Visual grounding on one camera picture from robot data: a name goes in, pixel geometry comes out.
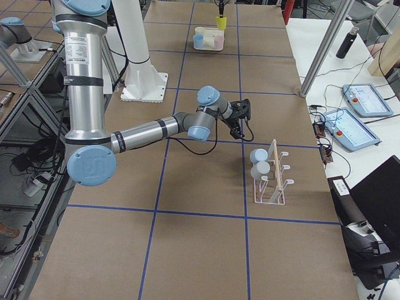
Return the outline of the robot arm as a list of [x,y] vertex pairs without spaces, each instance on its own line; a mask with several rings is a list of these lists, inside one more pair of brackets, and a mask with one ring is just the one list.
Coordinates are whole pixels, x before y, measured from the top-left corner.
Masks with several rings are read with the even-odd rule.
[[125,101],[160,103],[168,75],[152,65],[138,1],[53,1],[55,24],[64,37],[71,128],[66,134],[67,171],[83,186],[108,181],[116,170],[116,154],[162,141],[185,132],[205,141],[217,121],[236,139],[244,137],[240,120],[251,117],[248,100],[229,102],[212,86],[198,91],[195,113],[179,112],[125,131],[108,132],[104,122],[103,55],[113,9],[126,52]]

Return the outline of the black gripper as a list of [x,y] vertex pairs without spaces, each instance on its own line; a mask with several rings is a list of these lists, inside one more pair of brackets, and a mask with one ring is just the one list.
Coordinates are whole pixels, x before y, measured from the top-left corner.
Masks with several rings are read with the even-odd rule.
[[216,6],[219,8],[219,17],[224,17],[224,6],[225,2],[223,0],[217,0]]
[[234,139],[242,139],[244,137],[243,130],[239,123],[239,119],[249,121],[251,119],[251,103],[249,99],[230,102],[232,109],[231,115],[226,119],[226,124],[230,126],[230,135]]

